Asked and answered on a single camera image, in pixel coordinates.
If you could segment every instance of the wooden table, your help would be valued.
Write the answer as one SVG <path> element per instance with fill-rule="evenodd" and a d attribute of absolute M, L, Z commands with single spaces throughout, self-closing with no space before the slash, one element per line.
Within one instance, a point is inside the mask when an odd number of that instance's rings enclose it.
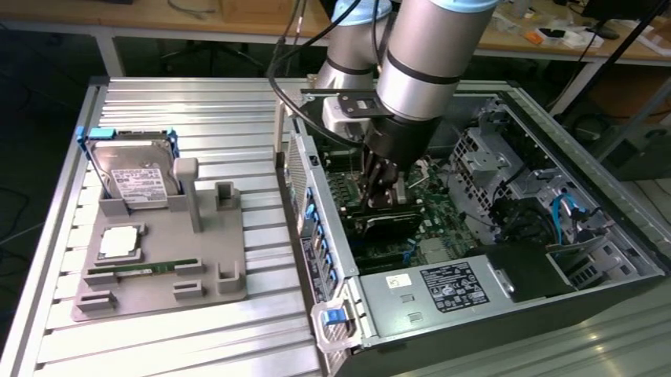
<path fill-rule="evenodd" d="M 114 37 L 272 44 L 286 26 L 268 22 L 224 22 L 218 0 L 176 0 L 176 3 L 216 11 L 200 20 L 172 9 L 166 0 L 134 0 L 132 5 L 101 0 L 1 0 L 0 22 L 12 30 L 90 35 L 96 38 L 109 76 L 124 75 Z M 328 24 L 318 0 L 308 0 L 298 43 Z"/>
<path fill-rule="evenodd" d="M 583 18 L 565 6 L 555 4 L 551 0 L 532 0 L 531 7 L 544 16 L 543 20 L 533 21 L 515 18 L 512 16 L 512 5 L 509 4 L 499 5 L 497 12 L 509 21 L 515 22 L 523 30 L 544 27 L 551 18 L 569 19 L 569 17 L 572 17 L 575 25 L 581 25 L 585 21 L 593 22 L 592 19 Z M 608 60 L 608 57 L 617 49 L 619 44 L 624 41 L 632 30 L 624 25 L 613 22 L 608 22 L 607 26 L 617 32 L 619 38 L 616 40 L 605 39 L 599 49 L 592 48 L 587 52 L 585 57 L 583 58 L 583 61 L 587 64 L 580 70 L 579 75 L 575 77 L 575 80 L 572 81 L 564 94 L 560 96 L 555 106 L 549 110 L 551 115 L 559 114 L 565 110 L 568 104 L 573 101 L 575 97 L 585 87 L 587 82 L 599 71 L 604 62 Z M 489 57 L 517 57 L 539 60 L 577 61 L 583 51 L 584 48 L 571 49 L 563 44 L 557 46 L 536 46 L 531 44 L 521 35 L 500 32 L 492 25 L 489 25 L 484 32 L 475 54 Z M 621 58 L 617 60 L 617 64 L 669 67 L 671 57 L 663 57 L 641 43 L 635 42 L 624 52 Z"/>
<path fill-rule="evenodd" d="M 170 38 L 198 41 L 274 43 L 276 37 L 284 30 L 281 24 L 268 23 L 226 23 L 217 0 L 178 0 L 193 8 L 213 8 L 216 13 L 208 14 L 204 20 L 173 10 L 166 0 L 134 0 L 133 5 L 117 5 L 101 0 L 1 0 L 0 22 L 14 30 L 45 31 L 90 35 L 96 38 L 97 46 L 109 76 L 122 76 L 124 69 L 116 52 L 114 37 Z M 551 0 L 533 0 L 532 7 L 547 18 L 567 18 L 576 24 L 581 17 L 564 6 Z M 519 20 L 509 14 L 511 6 L 501 4 L 497 12 L 513 21 L 523 30 L 543 27 L 544 24 L 533 20 Z M 318 0 L 308 0 L 305 21 L 302 23 L 301 38 L 313 36 L 328 25 L 329 20 Z M 556 102 L 551 114 L 565 109 L 584 88 L 587 82 L 608 59 L 617 45 L 623 42 L 629 29 L 609 23 L 620 38 L 605 40 L 599 49 L 591 49 L 583 59 L 585 67 L 576 76 L 561 99 Z M 316 44 L 325 46 L 326 39 Z M 519 34 L 500 32 L 489 25 L 480 41 L 476 55 L 488 57 L 516 57 L 540 60 L 576 61 L 581 49 L 571 49 L 563 45 L 536 46 Z M 619 64 L 637 64 L 671 66 L 671 58 L 661 57 L 651 49 L 635 42 L 617 61 Z"/>

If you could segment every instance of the white sticker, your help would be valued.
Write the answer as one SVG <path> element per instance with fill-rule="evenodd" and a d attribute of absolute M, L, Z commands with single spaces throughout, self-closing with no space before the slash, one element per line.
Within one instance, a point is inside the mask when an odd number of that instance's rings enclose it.
<path fill-rule="evenodd" d="M 412 285 L 412 282 L 409 281 L 409 275 L 404 273 L 400 275 L 386 276 L 386 285 L 389 286 L 389 289 Z"/>
<path fill-rule="evenodd" d="M 116 187 L 126 203 L 157 202 L 168 199 L 160 169 L 112 170 Z"/>

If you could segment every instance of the workbench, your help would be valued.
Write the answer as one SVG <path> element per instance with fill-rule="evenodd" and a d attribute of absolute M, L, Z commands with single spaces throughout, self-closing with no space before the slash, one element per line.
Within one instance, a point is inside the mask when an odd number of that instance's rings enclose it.
<path fill-rule="evenodd" d="M 305 79 L 278 83 L 288 93 L 308 86 Z M 198 309 L 70 320 L 100 196 L 73 135 L 4 348 L 2 377 L 320 375 L 296 275 L 302 261 L 290 252 L 272 165 L 274 107 L 262 79 L 118 78 L 89 86 L 77 126 L 173 127 L 181 156 L 198 158 L 197 189 L 214 181 L 240 189 L 249 296 Z M 571 328 L 408 375 L 668 375 L 669 284 Z"/>
<path fill-rule="evenodd" d="M 284 30 L 282 24 L 225 23 L 216 0 L 198 0 L 193 7 L 209 4 L 217 10 L 208 14 L 204 20 L 177 12 L 169 8 L 165 0 L 134 0 L 133 5 L 118 5 L 101 0 L 4 0 L 0 2 L 0 23 L 12 30 L 42 31 L 90 35 L 97 42 L 100 55 L 109 76 L 122 76 L 124 65 L 116 50 L 116 37 L 188 39 L 196 41 L 276 43 L 276 38 Z M 556 5 L 551 0 L 533 0 L 533 9 L 549 17 L 573 17 L 581 22 L 581 17 L 567 7 Z M 499 5 L 497 11 L 523 29 L 539 27 L 533 20 L 519 20 L 512 17 L 512 6 Z M 328 25 L 329 20 L 318 0 L 308 0 L 305 19 L 301 25 L 298 43 L 312 37 Z M 575 96 L 585 87 L 608 56 L 623 42 L 629 29 L 608 23 L 620 38 L 605 40 L 599 49 L 591 49 L 583 61 L 587 63 L 576 76 L 569 88 L 551 109 L 555 115 L 564 111 Z M 316 46 L 325 46 L 328 39 L 317 41 Z M 500 32 L 489 25 L 475 55 L 485 57 L 515 57 L 539 60 L 576 61 L 581 49 L 571 49 L 563 45 L 536 46 L 521 35 Z M 617 61 L 619 64 L 671 66 L 671 57 L 663 57 L 635 42 Z"/>
<path fill-rule="evenodd" d="M 286 90 L 304 84 L 281 80 Z M 1 376 L 13 370 L 130 377 L 181 368 L 193 375 L 318 375 L 272 162 L 273 113 L 274 94 L 261 79 L 113 79 L 89 87 L 77 126 L 173 127 L 181 157 L 198 158 L 196 189 L 230 181 L 240 190 L 248 297 L 201 309 L 72 321 L 101 190 L 73 139 Z"/>
<path fill-rule="evenodd" d="M 166 0 L 134 0 L 132 5 L 101 0 L 2 0 L 0 23 L 10 30 L 89 35 L 96 39 L 108 76 L 124 76 L 124 64 L 116 49 L 116 37 L 186 39 L 193 41 L 276 43 L 285 24 L 224 22 L 218 0 L 184 2 L 185 5 L 216 9 L 200 20 L 178 12 Z M 328 25 L 318 0 L 306 0 L 301 24 L 301 44 Z M 325 46 L 326 41 L 316 43 Z"/>

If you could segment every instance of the motherboard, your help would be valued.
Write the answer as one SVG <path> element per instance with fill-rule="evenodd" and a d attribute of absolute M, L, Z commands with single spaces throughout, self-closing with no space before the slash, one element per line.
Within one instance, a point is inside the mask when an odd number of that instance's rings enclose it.
<path fill-rule="evenodd" d="M 459 259 L 479 245 L 464 224 L 464 214 L 449 199 L 444 184 L 449 171 L 428 157 L 417 161 L 408 173 L 404 183 L 408 204 L 393 216 L 374 211 L 360 213 L 360 172 L 336 170 L 325 172 L 325 179 L 361 275 Z M 384 235 L 360 236 L 365 222 L 390 217 L 404 218 L 406 228 L 393 228 Z"/>

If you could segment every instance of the hard drive label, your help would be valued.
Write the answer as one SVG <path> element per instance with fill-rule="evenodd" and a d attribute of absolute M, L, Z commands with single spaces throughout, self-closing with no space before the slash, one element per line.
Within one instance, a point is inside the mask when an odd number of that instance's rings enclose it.
<path fill-rule="evenodd" d="M 421 278 L 441 313 L 489 302 L 467 262 L 421 270 Z"/>
<path fill-rule="evenodd" d="M 168 199 L 160 169 L 117 169 L 112 170 L 112 176 L 126 203 L 157 202 Z"/>

